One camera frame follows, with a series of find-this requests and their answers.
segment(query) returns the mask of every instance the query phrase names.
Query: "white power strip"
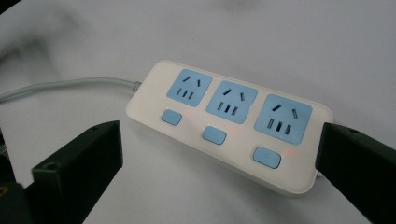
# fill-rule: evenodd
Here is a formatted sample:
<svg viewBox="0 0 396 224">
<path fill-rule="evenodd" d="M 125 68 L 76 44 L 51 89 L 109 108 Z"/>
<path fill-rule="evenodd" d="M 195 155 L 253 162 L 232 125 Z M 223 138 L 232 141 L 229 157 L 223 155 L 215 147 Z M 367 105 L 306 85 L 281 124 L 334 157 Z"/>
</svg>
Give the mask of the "white power strip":
<svg viewBox="0 0 396 224">
<path fill-rule="evenodd" d="M 127 105 L 128 116 L 285 195 L 309 191 L 324 105 L 163 61 Z"/>
</svg>

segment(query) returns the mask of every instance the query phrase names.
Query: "socket hole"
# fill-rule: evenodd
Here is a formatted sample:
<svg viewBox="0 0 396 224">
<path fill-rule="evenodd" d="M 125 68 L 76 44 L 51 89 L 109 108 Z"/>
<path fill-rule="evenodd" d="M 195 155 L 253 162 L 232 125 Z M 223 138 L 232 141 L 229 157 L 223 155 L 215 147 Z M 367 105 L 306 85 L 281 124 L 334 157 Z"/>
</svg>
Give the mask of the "socket hole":
<svg viewBox="0 0 396 224">
<path fill-rule="evenodd" d="M 9 191 L 9 189 L 8 189 L 7 186 L 0 187 L 0 197 L 2 197 L 3 195 L 7 194 L 8 191 Z"/>
<path fill-rule="evenodd" d="M 49 162 L 49 163 L 43 165 L 43 168 L 47 169 L 47 170 L 56 170 L 59 168 L 59 166 L 60 165 L 57 162 Z"/>
<path fill-rule="evenodd" d="M 223 105 L 224 105 L 224 103 L 221 102 L 220 105 L 219 105 L 219 107 L 218 107 L 218 110 L 221 110 L 221 108 L 222 108 Z"/>
<path fill-rule="evenodd" d="M 350 132 L 350 133 L 359 133 L 359 131 L 356 131 L 356 130 L 354 130 L 354 129 L 349 129 L 349 132 Z"/>
<path fill-rule="evenodd" d="M 277 105 L 276 107 L 273 108 L 273 111 L 277 111 L 282 105 Z"/>
<path fill-rule="evenodd" d="M 235 107 L 235 108 L 233 109 L 233 115 L 236 114 L 236 110 L 238 110 L 238 107 Z"/>
<path fill-rule="evenodd" d="M 297 118 L 298 118 L 298 116 L 297 116 L 297 110 L 296 110 L 296 109 L 292 109 L 291 111 L 293 112 L 294 118 L 297 119 Z"/>
<path fill-rule="evenodd" d="M 268 122 L 267 128 L 271 129 L 273 124 L 274 124 L 274 120 L 270 119 L 270 121 Z"/>
<path fill-rule="evenodd" d="M 285 135 L 289 135 L 290 129 L 291 129 L 291 126 L 288 125 L 288 127 L 286 127 Z"/>
<path fill-rule="evenodd" d="M 277 132 L 279 132 L 280 131 L 280 129 L 282 128 L 282 122 L 279 122 L 278 124 L 277 124 L 277 127 L 276 127 L 276 131 Z"/>
<path fill-rule="evenodd" d="M 230 110 L 230 107 L 231 107 L 231 105 L 227 105 L 227 107 L 225 107 L 224 112 L 225 112 L 225 113 L 228 113 L 228 111 Z"/>
<path fill-rule="evenodd" d="M 231 91 L 231 89 L 225 91 L 225 92 L 223 93 L 223 95 L 227 95 L 228 93 L 230 93 L 230 91 Z"/>
</svg>

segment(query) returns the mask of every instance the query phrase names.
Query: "power cord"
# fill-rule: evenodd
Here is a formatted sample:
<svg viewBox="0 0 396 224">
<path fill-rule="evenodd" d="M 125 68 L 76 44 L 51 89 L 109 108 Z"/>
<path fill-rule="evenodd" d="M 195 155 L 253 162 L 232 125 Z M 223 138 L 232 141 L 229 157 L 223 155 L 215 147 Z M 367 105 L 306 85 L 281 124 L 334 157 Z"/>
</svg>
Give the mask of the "power cord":
<svg viewBox="0 0 396 224">
<path fill-rule="evenodd" d="M 141 82 L 138 81 L 132 82 L 114 77 L 87 77 L 87 78 L 72 79 L 67 81 L 48 82 L 48 83 L 35 84 L 32 86 L 27 86 L 17 89 L 15 91 L 9 91 L 0 94 L 0 104 L 10 100 L 13 97 L 17 97 L 19 95 L 23 95 L 29 92 L 33 93 L 36 91 L 46 91 L 50 89 L 60 89 L 60 88 L 75 87 L 80 85 L 96 84 L 96 83 L 109 83 L 109 84 L 121 85 L 121 86 L 129 87 L 133 91 L 137 91 L 137 89 L 139 89 L 140 85 L 142 84 Z"/>
</svg>

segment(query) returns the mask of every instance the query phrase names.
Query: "white surface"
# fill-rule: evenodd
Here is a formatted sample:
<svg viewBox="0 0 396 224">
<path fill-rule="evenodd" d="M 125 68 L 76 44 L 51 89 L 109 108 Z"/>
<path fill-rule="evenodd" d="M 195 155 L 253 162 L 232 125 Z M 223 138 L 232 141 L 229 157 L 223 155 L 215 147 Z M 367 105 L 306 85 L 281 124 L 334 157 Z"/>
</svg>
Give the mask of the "white surface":
<svg viewBox="0 0 396 224">
<path fill-rule="evenodd" d="M 166 96 L 183 69 L 212 77 L 212 81 L 198 106 L 185 105 Z M 250 106 L 246 120 L 241 124 L 206 112 L 206 106 L 209 105 L 209 101 L 222 81 L 237 83 L 258 92 Z M 289 144 L 254 130 L 256 119 L 260 115 L 262 105 L 269 94 L 287 97 L 312 107 L 312 114 L 301 144 Z M 182 115 L 182 119 L 177 126 L 172 126 L 161 120 L 161 115 L 165 109 L 174 110 Z M 332 122 L 332 112 L 324 105 L 240 80 L 230 79 L 199 68 L 167 61 L 157 63 L 153 67 L 138 92 L 127 105 L 126 112 L 130 118 L 148 125 L 160 133 L 171 136 L 190 146 L 191 150 L 197 150 L 197 152 L 205 154 L 210 159 L 216 158 L 217 161 L 231 170 L 251 178 L 267 188 L 289 196 L 303 194 L 309 191 L 314 184 L 317 175 L 315 161 L 323 123 Z M 218 146 L 202 137 L 204 129 L 208 126 L 213 126 L 226 133 L 223 144 Z M 280 155 L 279 166 L 276 169 L 271 169 L 254 161 L 253 152 L 257 147 L 268 148 Z"/>
<path fill-rule="evenodd" d="M 2 56 L 0 92 L 76 77 L 143 80 L 167 59 L 319 102 L 336 123 L 396 147 L 394 1 L 69 0 L 54 6 L 63 19 L 41 22 L 59 15 L 43 4 L 24 0 L 0 15 L 0 51 L 18 50 Z M 18 181 L 30 184 L 34 165 L 87 128 L 119 119 L 124 166 L 85 223 L 368 223 L 324 178 L 303 197 L 282 197 L 134 126 L 131 96 L 104 85 L 1 104 Z"/>
</svg>

